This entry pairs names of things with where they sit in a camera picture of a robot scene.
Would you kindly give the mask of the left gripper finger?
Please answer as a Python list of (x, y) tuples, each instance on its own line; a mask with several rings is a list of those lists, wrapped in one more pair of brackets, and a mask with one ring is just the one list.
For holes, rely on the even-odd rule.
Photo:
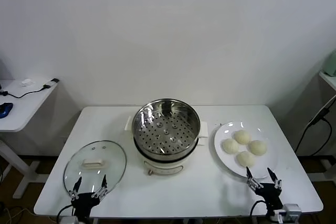
[(107, 179), (106, 175), (104, 175), (100, 188), (95, 191), (92, 198), (104, 198), (107, 192)]
[(78, 199), (78, 190), (81, 185), (82, 177), (79, 177), (79, 179), (75, 182), (72, 190), (69, 190), (68, 193), (72, 200)]

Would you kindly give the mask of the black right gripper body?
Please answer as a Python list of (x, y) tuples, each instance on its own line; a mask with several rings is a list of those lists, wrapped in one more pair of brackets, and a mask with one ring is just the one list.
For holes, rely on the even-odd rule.
[(256, 188), (256, 195), (264, 199), (267, 210), (278, 210), (283, 207), (279, 198), (281, 192), (282, 190), (272, 183), (260, 183), (260, 186)]

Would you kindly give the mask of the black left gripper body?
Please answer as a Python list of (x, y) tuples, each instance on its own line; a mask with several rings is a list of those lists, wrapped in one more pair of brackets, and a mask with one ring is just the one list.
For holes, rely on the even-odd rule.
[(100, 199), (92, 195), (93, 193), (82, 193), (71, 201), (78, 220), (89, 220), (92, 208), (100, 204)]

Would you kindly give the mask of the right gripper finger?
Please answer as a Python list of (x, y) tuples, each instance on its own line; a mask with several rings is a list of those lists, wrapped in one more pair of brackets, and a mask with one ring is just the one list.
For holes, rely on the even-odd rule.
[(249, 167), (246, 167), (246, 175), (247, 175), (247, 185), (252, 189), (252, 190), (256, 190), (256, 189), (261, 189), (263, 188), (263, 185), (261, 183), (259, 183), (258, 181), (256, 181), (252, 174), (251, 171), (249, 169)]
[(269, 186), (273, 186), (275, 189), (279, 189), (282, 190), (282, 180), (278, 179), (278, 177), (276, 176), (276, 174), (268, 167), (267, 171), (269, 173), (269, 176), (272, 180), (272, 183), (268, 183), (267, 185)]

